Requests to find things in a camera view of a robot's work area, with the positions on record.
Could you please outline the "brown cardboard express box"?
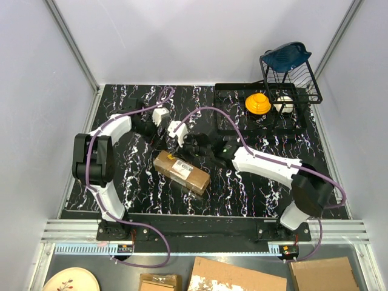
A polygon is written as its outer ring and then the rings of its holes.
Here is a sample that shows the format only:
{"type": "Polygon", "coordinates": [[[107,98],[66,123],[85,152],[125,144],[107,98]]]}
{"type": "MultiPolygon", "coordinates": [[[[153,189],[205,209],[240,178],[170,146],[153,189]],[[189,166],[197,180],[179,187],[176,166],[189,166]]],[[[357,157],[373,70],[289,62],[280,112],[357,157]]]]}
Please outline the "brown cardboard express box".
{"type": "Polygon", "coordinates": [[[153,161],[155,170],[195,194],[203,195],[209,185],[210,175],[182,159],[173,162],[172,158],[171,153],[161,151],[153,161]]]}

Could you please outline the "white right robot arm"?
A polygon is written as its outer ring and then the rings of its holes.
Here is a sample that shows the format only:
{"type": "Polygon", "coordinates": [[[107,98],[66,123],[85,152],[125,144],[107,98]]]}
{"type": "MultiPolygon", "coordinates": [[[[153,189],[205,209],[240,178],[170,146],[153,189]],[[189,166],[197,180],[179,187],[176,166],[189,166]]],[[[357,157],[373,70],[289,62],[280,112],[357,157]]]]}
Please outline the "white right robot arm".
{"type": "Polygon", "coordinates": [[[218,167],[274,180],[291,190],[292,202],[284,209],[275,233],[289,240],[309,218],[319,218],[333,192],[330,178],[316,171],[316,164],[260,152],[238,141],[211,139],[205,134],[185,134],[178,139],[181,154],[208,157],[218,167]]]}

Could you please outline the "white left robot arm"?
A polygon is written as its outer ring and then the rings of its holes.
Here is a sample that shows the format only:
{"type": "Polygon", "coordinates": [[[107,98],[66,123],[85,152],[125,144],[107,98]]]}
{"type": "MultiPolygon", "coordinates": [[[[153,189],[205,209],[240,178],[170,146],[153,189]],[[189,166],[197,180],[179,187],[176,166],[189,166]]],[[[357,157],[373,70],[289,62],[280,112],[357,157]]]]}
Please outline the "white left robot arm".
{"type": "Polygon", "coordinates": [[[113,182],[115,175],[115,155],[113,146],[127,133],[141,135],[150,145],[157,145],[163,132],[161,124],[169,116],[165,107],[152,107],[152,114],[142,116],[146,109],[111,115],[96,130],[79,133],[73,144],[72,175],[89,190],[102,214],[102,218],[112,222],[110,233],[118,240],[126,239],[131,225],[123,220],[125,207],[120,201],[113,182]]]}

